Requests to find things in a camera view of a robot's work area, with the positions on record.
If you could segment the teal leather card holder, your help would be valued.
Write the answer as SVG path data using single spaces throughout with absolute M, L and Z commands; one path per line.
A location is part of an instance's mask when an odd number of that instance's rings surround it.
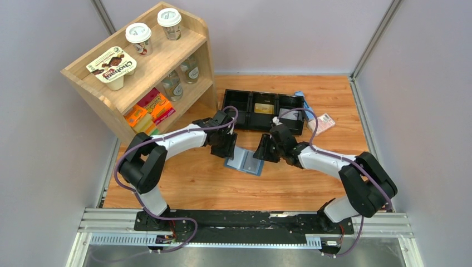
M 263 170 L 263 161 L 253 156 L 254 151 L 236 146 L 234 157 L 226 159 L 223 166 L 246 174 L 260 176 Z

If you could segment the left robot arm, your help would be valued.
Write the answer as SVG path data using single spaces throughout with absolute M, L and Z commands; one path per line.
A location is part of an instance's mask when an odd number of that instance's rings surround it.
M 118 159 L 113 176 L 122 188 L 131 191 L 149 215 L 155 230 L 165 230 L 170 223 L 169 207 L 158 183 L 168 159 L 198 147 L 211 147 L 217 157 L 234 157 L 237 134 L 233 131 L 239 112 L 230 115 L 225 109 L 213 117 L 195 120 L 186 127 L 161 135 L 140 132 Z

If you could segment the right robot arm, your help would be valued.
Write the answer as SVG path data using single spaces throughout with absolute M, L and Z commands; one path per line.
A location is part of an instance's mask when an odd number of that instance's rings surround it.
M 318 211 L 317 224 L 325 233 L 333 232 L 346 218 L 373 217 L 398 193 L 373 154 L 344 155 L 299 142 L 283 124 L 262 135 L 253 157 L 274 163 L 283 159 L 288 165 L 319 171 L 342 182 L 345 196 L 328 201 Z

